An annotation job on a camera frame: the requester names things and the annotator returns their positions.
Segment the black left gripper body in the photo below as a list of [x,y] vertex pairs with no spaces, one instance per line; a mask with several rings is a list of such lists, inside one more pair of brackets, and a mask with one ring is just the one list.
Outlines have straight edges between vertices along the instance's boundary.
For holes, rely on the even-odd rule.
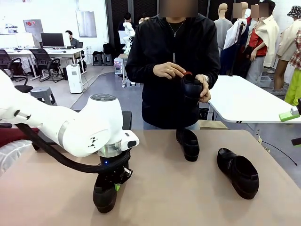
[[112,186],[114,184],[123,184],[130,179],[130,157],[130,152],[122,152],[120,155],[111,158],[100,157],[99,166],[103,166],[107,168],[107,170],[98,175],[96,186]]

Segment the person's left hand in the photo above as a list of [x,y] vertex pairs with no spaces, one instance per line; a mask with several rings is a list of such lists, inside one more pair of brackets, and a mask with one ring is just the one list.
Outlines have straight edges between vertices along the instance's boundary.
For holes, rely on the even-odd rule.
[[200,94],[200,102],[207,103],[211,99],[211,94],[209,91],[209,77],[203,74],[196,75],[196,79],[200,81],[203,85],[203,90]]

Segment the person's right hand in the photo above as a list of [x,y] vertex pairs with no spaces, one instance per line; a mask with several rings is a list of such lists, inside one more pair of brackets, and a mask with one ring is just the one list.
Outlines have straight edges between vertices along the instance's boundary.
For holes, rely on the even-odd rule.
[[182,78],[186,71],[177,64],[167,62],[164,64],[155,65],[153,67],[153,73],[158,77],[165,77],[171,80],[176,76]]

